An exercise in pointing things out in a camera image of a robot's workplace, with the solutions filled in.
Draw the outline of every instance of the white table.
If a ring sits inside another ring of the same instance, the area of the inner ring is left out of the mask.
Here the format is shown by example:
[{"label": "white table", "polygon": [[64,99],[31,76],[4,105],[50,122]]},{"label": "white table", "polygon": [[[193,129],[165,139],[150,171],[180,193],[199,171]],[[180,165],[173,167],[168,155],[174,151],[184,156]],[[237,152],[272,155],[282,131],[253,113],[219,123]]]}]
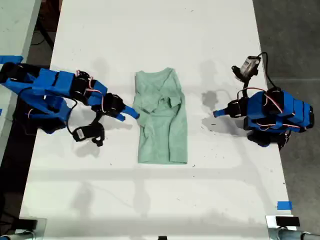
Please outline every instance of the white table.
[{"label": "white table", "polygon": [[[251,0],[64,0],[51,69],[87,71],[130,105],[135,72],[175,68],[188,164],[138,164],[129,117],[103,118],[101,148],[66,129],[38,131],[20,216],[48,219],[47,239],[269,239],[265,215],[291,213],[276,207],[288,200],[278,147],[212,117],[243,87],[231,66],[260,51]],[[266,88],[262,64],[250,85]],[[81,105],[70,124],[93,117]]]},{"label": "white table", "polygon": [[[27,60],[41,0],[0,1],[0,55],[17,55]],[[0,85],[0,164],[7,146],[17,95]]]}]

